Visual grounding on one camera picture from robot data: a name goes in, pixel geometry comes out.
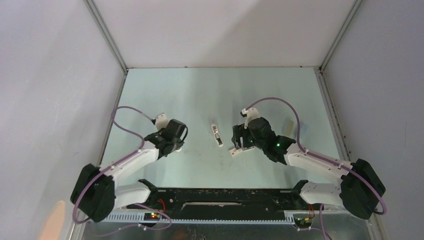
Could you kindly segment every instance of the light blue table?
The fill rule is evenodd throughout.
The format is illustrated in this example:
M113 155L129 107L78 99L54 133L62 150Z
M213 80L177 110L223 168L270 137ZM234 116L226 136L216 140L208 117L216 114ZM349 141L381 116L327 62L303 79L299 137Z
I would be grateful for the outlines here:
M130 69L119 105L138 108L152 118L164 112L187 124L189 132L181 152L140 169L123 184L138 179L181 188L292 188L302 179L328 183L313 172L274 163L258 149L230 156L232 126L244 122L240 110L264 97L283 98L296 108L303 145L339 158L313 68ZM265 101L256 108L277 134L283 134L289 120L296 122L281 102ZM156 131L146 118L128 109L120 110L116 121L143 136ZM223 147L215 142L212 123L218 126ZM116 161L139 143L112 127L102 162Z

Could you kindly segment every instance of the white wall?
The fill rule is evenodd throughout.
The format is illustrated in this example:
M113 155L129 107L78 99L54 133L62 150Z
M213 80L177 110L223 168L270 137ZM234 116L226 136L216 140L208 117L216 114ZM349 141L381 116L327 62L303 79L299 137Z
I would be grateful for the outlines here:
M0 239L36 239L96 162L123 74L82 0L0 1Z
M424 1L368 0L326 70L356 157L386 186L389 239L422 239Z
M355 0L95 0L129 67L318 66Z

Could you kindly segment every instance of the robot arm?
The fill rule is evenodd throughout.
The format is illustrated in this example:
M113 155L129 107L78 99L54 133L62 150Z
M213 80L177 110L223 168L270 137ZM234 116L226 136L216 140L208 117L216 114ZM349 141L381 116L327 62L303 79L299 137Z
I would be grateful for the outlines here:
M375 195L359 179L341 168L345 166L365 178L380 196L386 191L383 183L365 160L355 163L316 153L326 159L339 163L338 166L323 161L301 149L299 143L286 136L276 135L270 123L260 116L256 108L243 109L241 115L245 123L233 126L232 142L236 149L257 147L273 162L298 167L318 173L331 183L314 183L301 180L294 189L309 204L323 203L345 207L350 213L369 219L379 203Z
M182 139L181 136L187 126L178 120L169 120L164 113L157 116L153 122L157 132L144 138L143 148L127 160L113 165L89 187L82 197L78 208L94 222L100 222L116 208L134 203L144 203L151 192L148 186L141 181L123 186L120 183L147 164L166 157L174 151L181 150L187 136L187 130ZM108 164L103 164L100 167L92 164L86 165L72 191L71 202L75 204L88 182L108 167Z

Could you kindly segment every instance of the red wire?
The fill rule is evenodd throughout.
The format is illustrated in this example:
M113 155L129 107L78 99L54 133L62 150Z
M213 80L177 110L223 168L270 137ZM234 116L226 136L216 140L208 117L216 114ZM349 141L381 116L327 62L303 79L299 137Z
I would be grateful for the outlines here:
M312 209L312 212L313 212L312 218L315 218L315 211L314 211L314 207L312 206L312 204L309 205L309 215L311 215L311 209Z
M162 198L159 198L159 200L157 200L159 203L162 203L163 206L163 210L162 212L165 212L165 202L162 200Z

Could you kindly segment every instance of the cable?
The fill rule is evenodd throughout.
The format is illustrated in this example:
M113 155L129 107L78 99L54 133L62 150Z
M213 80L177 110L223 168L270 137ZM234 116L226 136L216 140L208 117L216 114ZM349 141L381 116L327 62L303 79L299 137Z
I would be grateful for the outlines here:
M286 104L293 111L294 116L296 117L296 121L297 121L297 136L296 136L297 145L299 146L300 150L303 153L305 153L306 150L302 147L301 140L300 140L301 139L301 128L300 128L301 121L299 119L298 113L296 112L295 108L290 103L288 103L287 101L285 101L285 100L283 100L281 98L278 98L278 97L265 97L265 98L262 98L262 99L259 99L259 100L255 101L250 106L248 106L246 109L248 110L248 109L252 108L253 106L255 106L256 104L258 104L258 103L260 103L262 101L265 101L265 100L277 100L277 101L283 102L284 104ZM374 213L375 214L378 214L378 215L384 215L384 214L387 213L387 206L386 206L385 202L383 201L382 197L379 195L379 193L377 192L377 190L370 183L368 183L368 181L365 180L365 178L363 178L361 175L359 175L358 173L356 173L355 171L353 171L352 169L350 169L350 168L348 168L346 166L343 166L343 165L339 166L339 164L337 162L335 162L333 160L330 160L330 159L327 159L327 158L325 158L323 156L317 155L315 153L312 153L311 151L306 152L306 154L307 155L310 155L312 157L315 157L317 159L320 159L320 160L322 160L324 162L327 162L329 164L332 164L334 166L340 167L343 170L346 170L349 173L351 173L352 175L354 175L355 177L357 177L359 180L361 180L367 186L367 188L369 188L369 190L371 190L371 192L375 195L375 197L378 199L378 201L381 204L382 211L381 212L374 211Z
M132 106L119 106L119 107L117 107L116 109L114 109L112 111L112 114L111 114L112 123L115 124L119 129L121 129L121 130L123 130L123 131L125 131L127 133L130 133L130 134L132 134L134 136L139 137L141 139L141 144L140 144L140 146L136 150L134 150L133 152L131 152L128 155L124 156L123 158L119 159L118 161L112 163L111 165L107 166L105 169L103 169L101 172L99 172L95 177L93 177L88 182L88 184L84 187L84 189L79 194L78 198L76 199L75 205L73 206L72 219L73 219L73 221L76 224L83 224L83 223L86 223L89 220L89 218L86 218L84 220L78 220L78 218L77 218L77 210L78 210L78 206L81 203L81 200L83 199L83 196L86 194L86 192L88 191L88 189L94 184L94 182L97 181L97 179L99 179L107 171L109 171L112 168L112 166L114 167L116 165L119 165L119 164L123 163L125 160L127 160L128 158L130 158L131 156L133 156L134 154L136 154L138 152L138 150L141 150L143 148L143 146L145 145L145 140L144 140L144 138L140 134L138 134L138 133L136 133L134 131L128 130L128 129L122 127L122 126L120 126L115 121L115 115L116 115L116 113L117 113L117 111L119 109L131 109L131 110L134 110L134 111L140 113L141 115L145 116L150 121L152 121L152 118L151 117L149 117L145 113L141 112L140 110L138 110L138 109L136 109L136 108L134 108Z
M300 228L300 227L298 227L298 226L296 226L296 225L293 225L293 227L295 228L295 229L297 229L298 231L310 231L310 230L317 230L317 231L320 231L320 232L322 232L323 230L321 230L321 229L319 229L319 228L317 228L317 227L311 227L311 228L309 228L309 227L306 227L306 228ZM327 233L327 232L325 232L325 235L328 237L328 239L329 240L333 240L332 238L331 238L331 236Z
M324 235L324 239L327 240L326 229L324 227L324 221L323 221L323 209L324 209L324 204L321 203L321 205L319 205L319 221L321 222L321 231L322 231L322 234Z
M162 212L165 212L165 202L162 200L162 198L159 198L159 200L157 200L159 203L162 203L162 206L163 206L163 210L162 210Z
M141 225L144 229L150 229L150 230L154 230L154 231L159 231L159 230L164 230L164 229L167 229L167 228L171 227L171 225L172 225L172 219L170 218L170 216L166 215L165 213L163 213L161 211L156 211L155 209L150 208L150 207L148 207L148 206L146 206L144 204L141 204L141 203L134 203L134 205L139 206L139 207L144 208L144 209L147 209L147 210L150 210L152 212L158 213L158 214L164 216L169 221L169 224L168 225L166 225L164 227L158 227L158 228L153 228L153 227Z
M90 233L93 236L100 237L101 238L101 237L106 237L106 236L110 236L110 235L116 234L117 232L119 232L121 230L124 230L124 229L127 229L127 228L132 228L132 227L139 227L139 228L143 228L144 230L149 229L149 230L154 230L154 231L164 230L164 229L167 229L167 228L171 227L172 220L171 220L170 216L166 215L165 213L160 212L160 211L157 211L155 209L152 209L152 208L150 208L150 207L148 207L146 205L143 205L141 203L134 203L134 205L139 206L139 207L142 207L144 209L150 210L152 212L155 212L155 213L158 213L158 214L164 216L166 219L169 220L169 224L167 226L164 226L164 227L153 228L153 227L145 226L145 225L143 225L141 223L133 223L133 224L128 224L126 226L120 227L120 228L116 229L115 231L111 231L111 232L103 233L103 234L97 234L97 233L94 233L93 232L93 229L91 228L91 222L88 222L88 224L89 224L88 230L90 231Z

